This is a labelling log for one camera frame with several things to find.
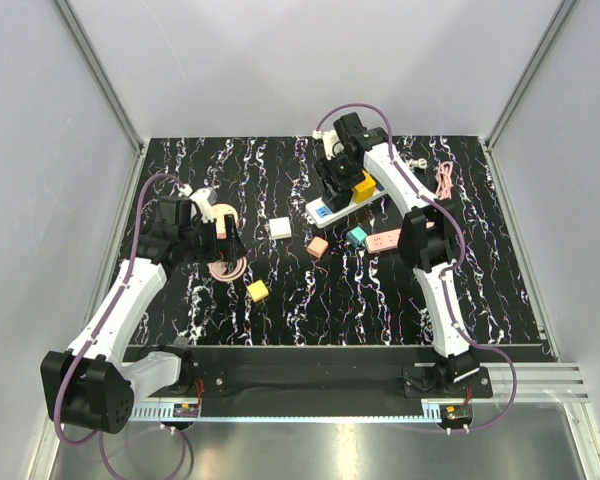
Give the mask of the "yellow cube socket adapter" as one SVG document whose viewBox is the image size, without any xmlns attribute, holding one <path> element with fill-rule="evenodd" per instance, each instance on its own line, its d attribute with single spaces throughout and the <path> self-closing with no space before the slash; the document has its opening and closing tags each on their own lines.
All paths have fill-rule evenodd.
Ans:
<svg viewBox="0 0 600 480">
<path fill-rule="evenodd" d="M 362 171 L 363 180 L 357 183 L 352 189 L 352 200 L 360 204 L 372 197 L 376 189 L 376 182 L 366 171 Z"/>
</svg>

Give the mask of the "white plug adapter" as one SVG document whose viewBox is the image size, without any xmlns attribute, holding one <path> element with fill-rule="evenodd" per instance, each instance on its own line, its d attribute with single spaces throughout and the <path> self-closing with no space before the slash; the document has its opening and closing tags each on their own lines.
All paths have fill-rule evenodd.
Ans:
<svg viewBox="0 0 600 480">
<path fill-rule="evenodd" d="M 291 222 L 288 217 L 272 218 L 268 221 L 269 234 L 274 240 L 288 239 L 292 236 Z"/>
</svg>

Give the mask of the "pink plug adapter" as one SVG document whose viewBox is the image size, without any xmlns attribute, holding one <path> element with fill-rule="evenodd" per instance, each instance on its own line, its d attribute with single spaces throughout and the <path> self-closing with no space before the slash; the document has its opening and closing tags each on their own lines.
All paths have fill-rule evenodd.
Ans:
<svg viewBox="0 0 600 480">
<path fill-rule="evenodd" d="M 320 259 L 328 249 L 328 242 L 321 237 L 314 237 L 307 246 L 307 252 L 314 258 Z"/>
</svg>

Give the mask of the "black cube socket adapter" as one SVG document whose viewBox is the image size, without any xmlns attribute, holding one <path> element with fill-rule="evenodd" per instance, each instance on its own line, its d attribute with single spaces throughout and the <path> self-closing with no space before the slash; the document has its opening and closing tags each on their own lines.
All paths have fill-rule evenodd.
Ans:
<svg viewBox="0 0 600 480">
<path fill-rule="evenodd" d="M 339 212 L 347 207 L 352 201 L 351 189 L 337 189 L 324 185 L 322 200 L 332 213 Z"/>
</svg>

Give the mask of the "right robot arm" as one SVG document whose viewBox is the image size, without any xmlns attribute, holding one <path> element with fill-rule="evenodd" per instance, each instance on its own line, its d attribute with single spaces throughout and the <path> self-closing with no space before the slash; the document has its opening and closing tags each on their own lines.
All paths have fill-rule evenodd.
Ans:
<svg viewBox="0 0 600 480">
<path fill-rule="evenodd" d="M 321 196 L 306 208 L 324 228 L 381 196 L 397 206 L 402 225 L 397 249 L 423 291 L 438 360 L 423 385 L 446 396 L 466 389 L 479 370 L 461 316 L 454 271 L 465 256 L 464 238 L 453 204 L 429 190 L 400 159 L 385 128 L 369 129 L 348 113 L 332 129 L 315 128 L 314 168 Z"/>
</svg>

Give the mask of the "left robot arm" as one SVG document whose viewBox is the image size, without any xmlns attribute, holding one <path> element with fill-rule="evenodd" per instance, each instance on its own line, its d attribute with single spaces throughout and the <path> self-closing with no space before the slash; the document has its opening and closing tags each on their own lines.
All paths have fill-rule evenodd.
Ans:
<svg viewBox="0 0 600 480">
<path fill-rule="evenodd" d="M 147 308 L 183 265 L 246 264 L 237 210 L 201 197 L 166 196 L 154 220 L 134 234 L 129 259 L 85 329 L 63 351 L 50 351 L 40 373 L 50 420 L 115 434 L 134 406 L 161 390 L 176 396 L 199 385 L 192 353 L 159 347 L 125 365 L 125 352 Z"/>
</svg>

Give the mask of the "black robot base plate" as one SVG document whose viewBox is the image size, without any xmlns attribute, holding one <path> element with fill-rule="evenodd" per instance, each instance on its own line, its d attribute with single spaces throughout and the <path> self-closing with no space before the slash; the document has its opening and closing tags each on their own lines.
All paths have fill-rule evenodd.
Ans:
<svg viewBox="0 0 600 480">
<path fill-rule="evenodd" d="M 190 346 L 204 418 L 238 421 L 382 420 L 422 403 L 493 397 L 486 368 L 448 384 L 423 346 Z"/>
</svg>

